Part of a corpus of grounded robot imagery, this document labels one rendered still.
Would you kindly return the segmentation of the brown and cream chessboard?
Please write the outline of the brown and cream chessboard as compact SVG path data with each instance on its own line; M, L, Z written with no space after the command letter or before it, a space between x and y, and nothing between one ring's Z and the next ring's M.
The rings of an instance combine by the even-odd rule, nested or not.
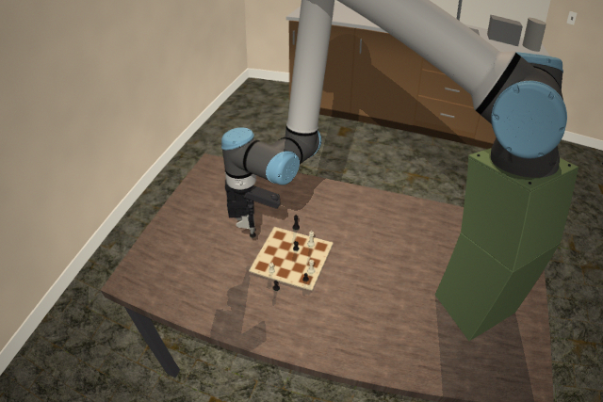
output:
M309 239L310 236L274 227L249 272L312 291L333 242L313 237L315 245L310 247ZM298 251L293 250L294 241L299 243ZM314 260L314 273L307 271L310 260ZM269 272L269 263L273 263L275 272ZM304 273L308 273L308 281L303 280Z

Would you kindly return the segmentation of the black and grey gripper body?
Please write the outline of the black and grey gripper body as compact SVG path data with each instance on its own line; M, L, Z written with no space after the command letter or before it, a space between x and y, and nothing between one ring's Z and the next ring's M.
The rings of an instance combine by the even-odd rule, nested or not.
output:
M241 190L233 189L230 186L228 186L228 184L226 183L226 180L225 180L225 191L230 190L230 191L226 191L227 210L228 210L229 218L230 217L239 218L241 216L247 216L250 214L250 209L251 208L253 209L253 201L244 198L244 194L246 193L246 191L249 191L252 188L253 188L253 185L247 189L241 189ZM230 196L230 192L231 192L231 196ZM238 192L243 192L243 193L238 193ZM253 213L254 213L254 209L253 209Z

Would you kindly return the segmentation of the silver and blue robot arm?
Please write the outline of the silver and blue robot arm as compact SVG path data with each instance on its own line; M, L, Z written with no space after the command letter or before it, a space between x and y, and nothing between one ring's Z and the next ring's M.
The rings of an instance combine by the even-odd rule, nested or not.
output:
M500 52L430 0L337 1L404 43L471 95L474 109L492 124L496 135L491 160L497 167L530 178L558 171L557 145L567 123L559 58ZM246 199L277 209L280 195L255 186L256 175L287 185L300 164L321 146L318 117L333 13L334 0L301 0L285 137L270 145L240 127L221 139L226 183L234 189L253 185L244 194Z

